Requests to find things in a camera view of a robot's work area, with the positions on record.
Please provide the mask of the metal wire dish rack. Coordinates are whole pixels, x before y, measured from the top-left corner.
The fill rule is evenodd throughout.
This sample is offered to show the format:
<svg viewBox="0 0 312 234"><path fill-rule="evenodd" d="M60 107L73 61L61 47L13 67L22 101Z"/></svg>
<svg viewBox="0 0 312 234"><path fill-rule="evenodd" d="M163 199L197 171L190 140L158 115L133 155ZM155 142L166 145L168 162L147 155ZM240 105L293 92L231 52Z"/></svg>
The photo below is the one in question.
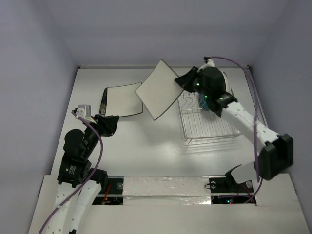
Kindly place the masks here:
<svg viewBox="0 0 312 234"><path fill-rule="evenodd" d="M198 93L186 90L177 99L184 137L184 145L197 146L231 141L241 133L212 111L205 111L198 103Z"/></svg>

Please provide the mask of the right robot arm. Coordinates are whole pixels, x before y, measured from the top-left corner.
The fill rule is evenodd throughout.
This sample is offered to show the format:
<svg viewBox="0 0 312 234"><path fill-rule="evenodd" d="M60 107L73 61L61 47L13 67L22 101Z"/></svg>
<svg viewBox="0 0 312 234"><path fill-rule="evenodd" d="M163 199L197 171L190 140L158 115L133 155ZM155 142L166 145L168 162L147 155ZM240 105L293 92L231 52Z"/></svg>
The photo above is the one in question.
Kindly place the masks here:
<svg viewBox="0 0 312 234"><path fill-rule="evenodd" d="M252 116L231 93L226 74L216 67L193 67L175 82L190 93L202 96L210 111L232 124L254 146L254 161L226 173L224 185L236 191L248 180L271 180L293 165L293 138L278 134Z"/></svg>

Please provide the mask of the white petal pattern bowl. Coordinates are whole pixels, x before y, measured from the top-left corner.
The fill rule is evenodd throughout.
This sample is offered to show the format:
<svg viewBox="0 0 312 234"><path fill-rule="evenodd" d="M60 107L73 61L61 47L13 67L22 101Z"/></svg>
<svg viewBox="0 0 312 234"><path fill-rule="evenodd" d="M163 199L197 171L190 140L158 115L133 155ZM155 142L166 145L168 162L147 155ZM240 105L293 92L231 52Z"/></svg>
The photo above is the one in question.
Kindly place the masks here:
<svg viewBox="0 0 312 234"><path fill-rule="evenodd" d="M228 77L227 77L226 73L222 71L222 74L223 74L224 81L225 81L226 92L227 93L232 93L232 88L231 88L231 85L230 85L230 82L228 80Z"/></svg>

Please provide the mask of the cream square plate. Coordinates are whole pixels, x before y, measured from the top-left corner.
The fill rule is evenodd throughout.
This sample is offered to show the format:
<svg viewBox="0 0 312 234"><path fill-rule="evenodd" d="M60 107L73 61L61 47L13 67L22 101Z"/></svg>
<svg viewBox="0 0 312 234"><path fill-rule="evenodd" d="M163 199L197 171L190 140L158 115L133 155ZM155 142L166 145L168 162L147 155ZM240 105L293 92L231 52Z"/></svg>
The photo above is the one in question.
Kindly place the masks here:
<svg viewBox="0 0 312 234"><path fill-rule="evenodd" d="M177 100L183 89L175 82L178 75L160 60L146 80L135 90L153 120L160 118Z"/></svg>
<svg viewBox="0 0 312 234"><path fill-rule="evenodd" d="M143 103L135 91L142 82L129 85L107 87L105 116L128 117L143 113Z"/></svg>

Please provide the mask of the black floral rectangular plate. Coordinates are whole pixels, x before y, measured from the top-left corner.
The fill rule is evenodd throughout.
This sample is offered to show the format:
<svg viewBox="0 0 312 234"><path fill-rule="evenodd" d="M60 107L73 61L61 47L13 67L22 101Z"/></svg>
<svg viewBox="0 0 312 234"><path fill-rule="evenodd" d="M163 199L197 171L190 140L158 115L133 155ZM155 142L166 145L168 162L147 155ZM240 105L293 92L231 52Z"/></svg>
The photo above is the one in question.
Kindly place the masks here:
<svg viewBox="0 0 312 234"><path fill-rule="evenodd" d="M108 88L105 88L103 91L100 108L99 108L99 114L105 116L106 113L106 105L107 105L107 92Z"/></svg>

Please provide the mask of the teal scalloped round plate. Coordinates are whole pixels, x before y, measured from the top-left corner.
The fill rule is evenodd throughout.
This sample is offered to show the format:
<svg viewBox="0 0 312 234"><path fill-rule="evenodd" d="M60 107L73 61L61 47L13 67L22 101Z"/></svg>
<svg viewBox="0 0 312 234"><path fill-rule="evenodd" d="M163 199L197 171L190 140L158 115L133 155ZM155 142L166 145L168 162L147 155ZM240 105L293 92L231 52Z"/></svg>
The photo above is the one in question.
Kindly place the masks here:
<svg viewBox="0 0 312 234"><path fill-rule="evenodd" d="M198 94L198 103L201 109L209 111L208 104L206 102L206 96L203 94Z"/></svg>

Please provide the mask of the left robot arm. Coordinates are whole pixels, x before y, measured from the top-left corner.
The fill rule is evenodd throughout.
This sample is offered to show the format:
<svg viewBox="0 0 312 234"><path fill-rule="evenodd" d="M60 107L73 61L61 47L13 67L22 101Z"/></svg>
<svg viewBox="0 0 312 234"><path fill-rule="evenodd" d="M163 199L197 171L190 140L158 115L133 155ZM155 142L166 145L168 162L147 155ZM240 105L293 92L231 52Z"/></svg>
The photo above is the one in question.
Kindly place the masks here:
<svg viewBox="0 0 312 234"><path fill-rule="evenodd" d="M96 196L108 187L107 172L98 168L98 162L92 166L89 157L97 145L103 151L101 138L115 133L119 116L87 116L81 108L72 113L86 129L72 129L65 135L54 208L41 234L79 233Z"/></svg>

